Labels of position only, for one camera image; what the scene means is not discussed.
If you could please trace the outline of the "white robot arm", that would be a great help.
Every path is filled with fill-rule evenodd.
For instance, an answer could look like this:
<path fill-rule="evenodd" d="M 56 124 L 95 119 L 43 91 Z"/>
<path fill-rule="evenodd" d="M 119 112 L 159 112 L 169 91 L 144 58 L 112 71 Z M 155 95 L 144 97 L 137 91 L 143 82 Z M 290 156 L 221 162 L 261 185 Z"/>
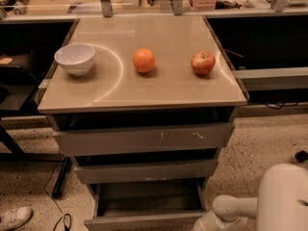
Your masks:
<path fill-rule="evenodd" d="M 193 231 L 239 231 L 249 218 L 255 219 L 255 231 L 308 231 L 308 170 L 270 167 L 256 197 L 217 196 Z"/>

